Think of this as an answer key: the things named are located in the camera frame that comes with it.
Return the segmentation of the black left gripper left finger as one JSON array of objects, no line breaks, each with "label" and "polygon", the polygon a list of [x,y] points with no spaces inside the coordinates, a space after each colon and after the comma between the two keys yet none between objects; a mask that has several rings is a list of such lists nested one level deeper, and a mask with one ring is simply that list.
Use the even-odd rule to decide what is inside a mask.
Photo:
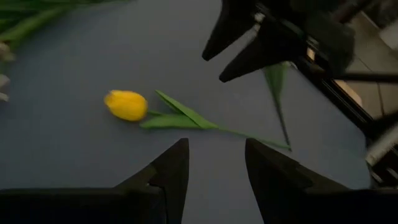
[{"label": "black left gripper left finger", "polygon": [[1,223],[181,223],[189,166],[181,138],[114,187],[4,189]]}]

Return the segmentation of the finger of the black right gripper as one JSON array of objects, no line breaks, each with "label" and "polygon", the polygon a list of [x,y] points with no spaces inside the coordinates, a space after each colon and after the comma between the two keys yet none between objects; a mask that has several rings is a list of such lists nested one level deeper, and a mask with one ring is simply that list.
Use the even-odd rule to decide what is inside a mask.
[{"label": "finger of the black right gripper", "polygon": [[219,80],[229,82],[264,67],[293,60],[304,52],[302,30],[281,21],[264,21],[257,36],[230,61]]},{"label": "finger of the black right gripper", "polygon": [[201,55],[204,60],[220,54],[253,27],[257,4],[257,0],[221,1],[220,14]]}]

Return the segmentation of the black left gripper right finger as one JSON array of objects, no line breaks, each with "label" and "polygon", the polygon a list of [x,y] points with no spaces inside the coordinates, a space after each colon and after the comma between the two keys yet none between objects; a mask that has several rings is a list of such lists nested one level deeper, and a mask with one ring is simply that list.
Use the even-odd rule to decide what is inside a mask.
[{"label": "black left gripper right finger", "polygon": [[264,223],[397,223],[396,189],[349,189],[255,139],[245,160]]}]

